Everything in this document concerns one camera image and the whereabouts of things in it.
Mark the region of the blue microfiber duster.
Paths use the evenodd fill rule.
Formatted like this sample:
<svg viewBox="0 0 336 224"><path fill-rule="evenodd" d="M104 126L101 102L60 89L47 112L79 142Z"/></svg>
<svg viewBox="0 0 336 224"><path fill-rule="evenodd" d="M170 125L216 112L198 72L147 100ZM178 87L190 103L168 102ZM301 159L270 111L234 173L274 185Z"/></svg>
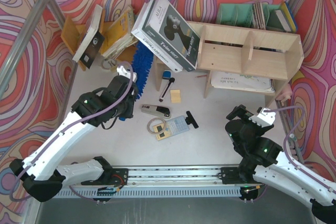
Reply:
<svg viewBox="0 0 336 224"><path fill-rule="evenodd" d="M137 81L135 84L137 85L139 91L136 100L139 100L143 94L152 62L153 53L143 43L139 42L137 44L137 50L133 55L133 60L130 64L131 68L127 67L127 69L130 69L131 71L131 80L133 72L137 73ZM119 120L125 121L126 119L119 117Z"/></svg>

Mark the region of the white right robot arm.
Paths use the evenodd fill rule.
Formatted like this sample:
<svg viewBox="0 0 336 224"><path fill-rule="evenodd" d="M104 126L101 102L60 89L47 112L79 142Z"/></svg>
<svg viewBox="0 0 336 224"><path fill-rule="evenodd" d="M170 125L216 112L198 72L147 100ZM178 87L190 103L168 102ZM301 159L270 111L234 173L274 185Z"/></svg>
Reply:
<svg viewBox="0 0 336 224"><path fill-rule="evenodd" d="M298 200L324 223L335 223L335 183L297 161L286 149L264 134L274 127L276 110L244 105L227 115L225 130L242 160L237 167L220 169L223 184L269 185Z"/></svg>

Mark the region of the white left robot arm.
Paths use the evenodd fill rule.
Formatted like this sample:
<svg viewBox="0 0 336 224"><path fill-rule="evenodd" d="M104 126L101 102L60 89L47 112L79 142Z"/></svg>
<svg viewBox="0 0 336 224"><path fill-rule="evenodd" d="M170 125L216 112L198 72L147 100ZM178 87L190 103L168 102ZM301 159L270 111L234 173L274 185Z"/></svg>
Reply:
<svg viewBox="0 0 336 224"><path fill-rule="evenodd" d="M131 119L136 99L147 81L139 74L119 74L107 87L82 94L72 105L61 126L25 159L14 159L10 169L22 181L29 197L46 202L64 187L77 183L126 185L125 179L102 156L84 163L61 166L60 162L86 134L110 119Z"/></svg>

